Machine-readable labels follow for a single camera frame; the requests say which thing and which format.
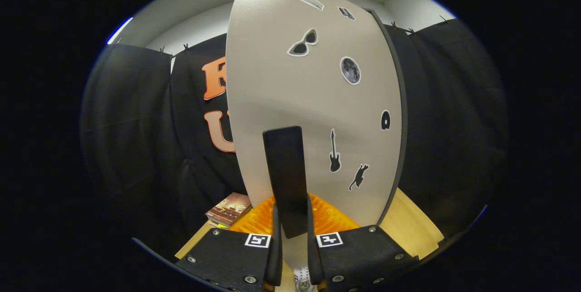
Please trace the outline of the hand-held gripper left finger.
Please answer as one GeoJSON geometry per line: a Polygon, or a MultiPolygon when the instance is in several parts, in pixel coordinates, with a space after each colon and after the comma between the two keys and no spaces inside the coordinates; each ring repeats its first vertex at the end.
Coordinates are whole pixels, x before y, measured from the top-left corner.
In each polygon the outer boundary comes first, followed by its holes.
{"type": "Polygon", "coordinates": [[[273,292],[282,263],[279,211],[270,197],[230,228],[210,228],[176,265],[221,292],[273,292]]]}

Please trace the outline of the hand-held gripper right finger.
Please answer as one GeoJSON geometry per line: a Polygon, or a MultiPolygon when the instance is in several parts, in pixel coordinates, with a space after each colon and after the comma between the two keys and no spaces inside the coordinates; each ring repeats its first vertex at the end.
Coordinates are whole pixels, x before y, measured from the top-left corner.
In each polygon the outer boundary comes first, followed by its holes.
{"type": "Polygon", "coordinates": [[[346,230],[337,214],[326,201],[308,196],[308,269],[320,292],[379,292],[419,263],[419,256],[377,224],[346,230]]]}

